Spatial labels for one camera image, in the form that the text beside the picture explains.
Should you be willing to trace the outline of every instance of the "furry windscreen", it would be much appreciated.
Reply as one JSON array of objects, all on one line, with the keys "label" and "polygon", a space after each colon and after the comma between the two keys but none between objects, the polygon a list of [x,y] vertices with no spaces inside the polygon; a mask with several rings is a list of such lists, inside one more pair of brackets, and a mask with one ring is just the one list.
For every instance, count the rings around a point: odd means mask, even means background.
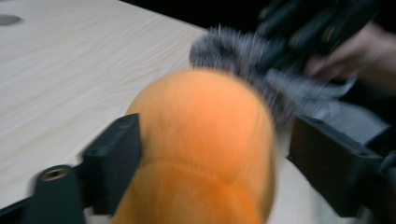
[{"label": "furry windscreen", "polygon": [[270,106],[276,127],[289,127],[297,114],[318,117],[329,102],[347,93],[355,79],[343,84],[316,80],[299,72],[302,61],[298,59],[282,69],[262,71],[262,59],[284,46],[282,41],[269,41],[258,34],[217,27],[192,44],[190,63],[193,67],[209,67],[240,76]]}]

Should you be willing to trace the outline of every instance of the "black bracket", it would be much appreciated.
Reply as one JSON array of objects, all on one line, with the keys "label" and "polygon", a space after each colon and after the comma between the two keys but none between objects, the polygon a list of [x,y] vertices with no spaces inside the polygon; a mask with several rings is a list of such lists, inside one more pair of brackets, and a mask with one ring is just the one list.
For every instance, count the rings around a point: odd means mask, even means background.
[{"label": "black bracket", "polygon": [[378,223],[396,223],[396,154],[382,156],[320,119],[295,119],[288,156],[340,217],[364,206]]},{"label": "black bracket", "polygon": [[32,196],[0,210],[0,223],[85,223],[83,210],[113,216],[140,162],[137,114],[116,119],[82,152],[82,163],[36,175]]}]

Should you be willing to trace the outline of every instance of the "orange stuffed animal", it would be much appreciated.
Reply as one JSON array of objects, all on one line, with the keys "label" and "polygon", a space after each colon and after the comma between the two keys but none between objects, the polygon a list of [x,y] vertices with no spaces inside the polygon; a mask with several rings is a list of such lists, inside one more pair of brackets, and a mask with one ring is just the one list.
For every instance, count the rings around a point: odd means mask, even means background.
[{"label": "orange stuffed animal", "polygon": [[272,117],[242,79],[187,69],[152,82],[139,113],[142,158],[115,224],[265,223],[275,188]]}]

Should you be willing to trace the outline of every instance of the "finger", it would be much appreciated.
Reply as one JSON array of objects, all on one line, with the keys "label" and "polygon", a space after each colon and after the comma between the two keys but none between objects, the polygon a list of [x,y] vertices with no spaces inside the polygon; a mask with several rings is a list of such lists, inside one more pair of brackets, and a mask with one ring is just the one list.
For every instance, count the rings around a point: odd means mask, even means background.
[{"label": "finger", "polygon": [[334,80],[339,80],[339,81],[345,81],[348,80],[352,77],[356,77],[358,75],[359,71],[357,70],[344,70],[341,72],[337,77],[334,78]]},{"label": "finger", "polygon": [[330,81],[335,77],[339,77],[343,74],[345,67],[342,64],[337,64],[333,67],[328,67],[326,69],[321,69],[319,72],[315,74],[315,77],[320,78],[325,81]]},{"label": "finger", "polygon": [[310,77],[314,76],[326,63],[327,57],[312,56],[305,64],[304,71]]},{"label": "finger", "polygon": [[348,64],[359,60],[364,55],[364,51],[367,50],[367,46],[370,45],[367,34],[370,31],[366,31],[368,28],[363,28],[346,42],[341,44],[329,57],[328,61],[323,65],[322,69],[326,70],[334,67],[340,63]]}]

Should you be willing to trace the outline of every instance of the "dark background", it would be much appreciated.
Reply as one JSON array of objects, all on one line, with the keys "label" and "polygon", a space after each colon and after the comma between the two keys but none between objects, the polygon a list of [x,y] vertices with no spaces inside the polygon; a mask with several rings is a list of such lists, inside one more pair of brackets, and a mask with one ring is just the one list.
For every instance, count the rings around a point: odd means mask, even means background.
[{"label": "dark background", "polygon": [[269,0],[261,1],[184,1],[121,0],[203,28],[231,26],[242,32],[254,32],[260,11]]}]

